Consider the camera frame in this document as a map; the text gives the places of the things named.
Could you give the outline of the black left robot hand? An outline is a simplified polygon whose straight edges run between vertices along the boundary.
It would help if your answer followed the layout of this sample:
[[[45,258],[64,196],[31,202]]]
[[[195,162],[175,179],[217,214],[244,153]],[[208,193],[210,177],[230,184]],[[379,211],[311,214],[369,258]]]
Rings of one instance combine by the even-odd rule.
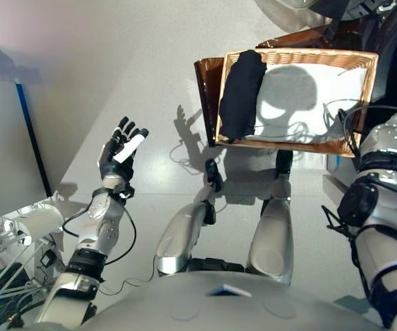
[[[116,174],[130,181],[137,149],[148,135],[146,128],[138,128],[134,121],[123,117],[101,149],[97,162],[101,178]]]

